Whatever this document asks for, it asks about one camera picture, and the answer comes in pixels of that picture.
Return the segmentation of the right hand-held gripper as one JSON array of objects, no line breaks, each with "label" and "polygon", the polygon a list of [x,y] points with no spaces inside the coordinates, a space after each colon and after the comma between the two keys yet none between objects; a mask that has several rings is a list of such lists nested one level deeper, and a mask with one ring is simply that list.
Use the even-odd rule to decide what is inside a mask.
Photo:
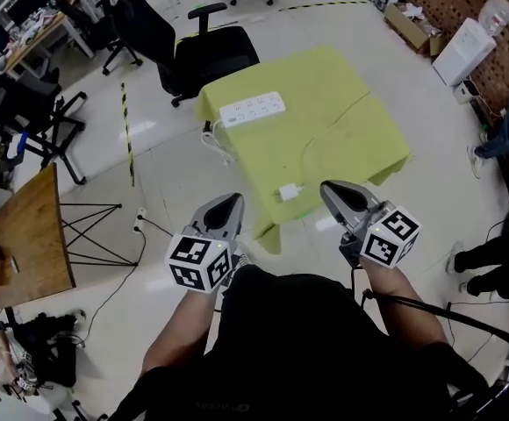
[{"label": "right hand-held gripper", "polygon": [[[361,257],[394,268],[420,235],[421,223],[403,206],[390,201],[377,204],[361,185],[327,180],[320,184],[319,193],[334,219],[346,226],[339,249],[352,268],[359,267]],[[360,219],[360,212],[369,208]]]}]

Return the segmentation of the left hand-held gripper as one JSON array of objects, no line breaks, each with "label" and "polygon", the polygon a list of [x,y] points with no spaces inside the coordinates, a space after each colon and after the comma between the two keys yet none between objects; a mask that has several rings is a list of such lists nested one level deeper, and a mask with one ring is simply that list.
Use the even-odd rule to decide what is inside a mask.
[{"label": "left hand-held gripper", "polygon": [[211,294],[225,282],[238,262],[234,255],[244,210],[244,197],[235,192],[218,196],[195,212],[191,223],[173,237],[165,255],[175,285]]}]

